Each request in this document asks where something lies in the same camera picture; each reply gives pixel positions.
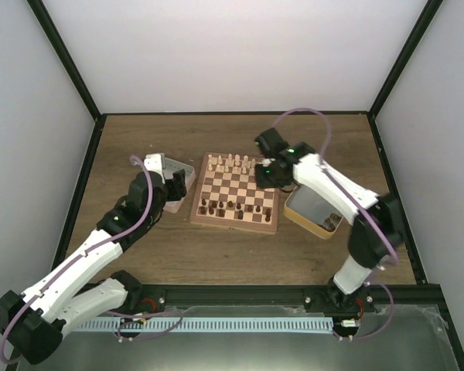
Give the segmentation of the yellow rimmed metal tin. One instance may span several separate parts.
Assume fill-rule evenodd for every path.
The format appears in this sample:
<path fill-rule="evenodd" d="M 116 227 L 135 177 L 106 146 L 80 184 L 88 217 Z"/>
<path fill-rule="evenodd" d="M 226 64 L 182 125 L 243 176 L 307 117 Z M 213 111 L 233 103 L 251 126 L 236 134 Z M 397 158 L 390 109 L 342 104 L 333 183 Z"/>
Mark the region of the yellow rimmed metal tin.
<path fill-rule="evenodd" d="M 321 226 L 327 216 L 335 213 L 340 215 L 343 220 L 342 214 L 334 206 L 324 200 L 321 195 L 303 185 L 292 190 L 284 203 L 283 213 L 293 223 L 322 240 L 330 239 L 336 232 L 330 233 Z"/>

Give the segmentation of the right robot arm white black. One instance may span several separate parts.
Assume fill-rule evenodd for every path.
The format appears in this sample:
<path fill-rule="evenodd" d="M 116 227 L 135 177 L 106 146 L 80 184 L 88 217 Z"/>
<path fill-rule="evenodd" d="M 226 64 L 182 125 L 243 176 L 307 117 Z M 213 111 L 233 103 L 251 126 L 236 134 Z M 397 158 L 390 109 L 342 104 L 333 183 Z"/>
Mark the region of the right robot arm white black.
<path fill-rule="evenodd" d="M 346 311 L 384 261 L 398 262 L 404 224 L 397 198 L 356 184 L 325 162 L 321 152 L 305 142 L 290 145 L 275 128 L 263 131 L 254 142 L 264 156 L 255 166 L 258 187 L 280 189 L 296 183 L 319 195 L 352 226 L 348 258 L 327 284 L 330 306 Z"/>

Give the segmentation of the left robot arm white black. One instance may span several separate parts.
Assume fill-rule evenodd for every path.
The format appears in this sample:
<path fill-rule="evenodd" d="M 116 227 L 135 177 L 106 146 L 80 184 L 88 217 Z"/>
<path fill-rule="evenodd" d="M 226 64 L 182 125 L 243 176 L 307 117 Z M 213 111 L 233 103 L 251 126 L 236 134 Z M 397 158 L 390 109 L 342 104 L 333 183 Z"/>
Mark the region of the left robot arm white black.
<path fill-rule="evenodd" d="M 72 256 L 22 293 L 2 295 L 1 342 L 10 342 L 22 359 L 35 365 L 49 358 L 76 327 L 103 313 L 140 319 L 136 310 L 142 305 L 142 284 L 127 271 L 115 272 L 90 290 L 81 289 L 153 228 L 167 202 L 186 193 L 184 170 L 170 179 L 153 171 L 138 173 L 128 194 Z"/>

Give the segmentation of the wooden chess board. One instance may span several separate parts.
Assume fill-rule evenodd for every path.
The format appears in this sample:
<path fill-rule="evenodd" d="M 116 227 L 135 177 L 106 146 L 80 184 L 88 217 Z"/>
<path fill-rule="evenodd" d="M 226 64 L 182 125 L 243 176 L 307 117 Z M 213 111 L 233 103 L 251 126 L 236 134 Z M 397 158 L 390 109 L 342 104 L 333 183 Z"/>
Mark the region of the wooden chess board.
<path fill-rule="evenodd" d="M 207 170 L 208 154 L 213 156 L 213 171 Z M 255 182 L 254 168 L 261 164 L 262 158 L 257 156 L 239 155 L 241 165 L 235 166 L 235 155 L 232 154 L 234 163 L 227 165 L 227 156 L 216 152 L 207 152 L 203 156 L 200 176 L 196 184 L 196 192 L 193 200 L 189 220 L 191 223 L 202 226 L 215 226 L 243 230 L 248 232 L 274 234 L 278 229 L 278 189 L 259 189 Z M 223 158 L 221 165 L 217 164 L 218 155 Z M 207 200 L 207 205 L 201 205 L 201 199 Z M 217 201 L 214 214 L 208 213 L 212 207 L 212 201 Z M 224 207 L 219 207 L 219 201 L 223 201 Z M 234 203 L 233 209 L 227 207 L 227 203 Z M 244 218 L 239 220 L 237 204 L 242 205 Z M 265 222 L 266 209 L 271 208 L 271 222 Z M 225 211 L 224 217 L 217 215 L 218 209 Z"/>

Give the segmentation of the pink rimmed metal tin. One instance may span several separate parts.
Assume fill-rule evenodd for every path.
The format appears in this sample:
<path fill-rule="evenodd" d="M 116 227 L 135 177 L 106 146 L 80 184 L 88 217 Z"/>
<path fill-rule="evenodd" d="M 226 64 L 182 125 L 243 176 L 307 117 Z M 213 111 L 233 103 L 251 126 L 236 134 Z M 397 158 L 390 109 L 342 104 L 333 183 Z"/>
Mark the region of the pink rimmed metal tin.
<path fill-rule="evenodd" d="M 165 158 L 164 164 L 163 175 L 166 185 L 169 186 L 170 195 L 164 210 L 177 213 L 196 179 L 195 169 L 191 165 L 171 158 Z"/>

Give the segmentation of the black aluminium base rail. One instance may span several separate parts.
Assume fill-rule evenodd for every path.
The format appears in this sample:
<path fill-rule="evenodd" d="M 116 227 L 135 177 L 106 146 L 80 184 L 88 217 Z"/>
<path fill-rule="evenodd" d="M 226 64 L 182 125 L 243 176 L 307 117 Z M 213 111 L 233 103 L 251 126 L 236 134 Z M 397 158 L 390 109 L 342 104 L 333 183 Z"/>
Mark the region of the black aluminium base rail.
<path fill-rule="evenodd" d="M 303 306 L 308 312 L 328 316 L 351 315 L 357 310 L 372 311 L 374 305 L 442 305 L 445 299 L 437 284 L 390 285 L 373 283 L 343 296 L 331 284 L 313 286 L 284 285 L 148 285 L 133 277 L 113 277 L 98 284 L 86 284 L 64 296 L 53 289 L 31 305 L 49 321 L 60 316 L 75 298 L 87 294 L 88 301 L 109 311 L 133 315 L 162 312 L 166 308 L 193 306 Z"/>

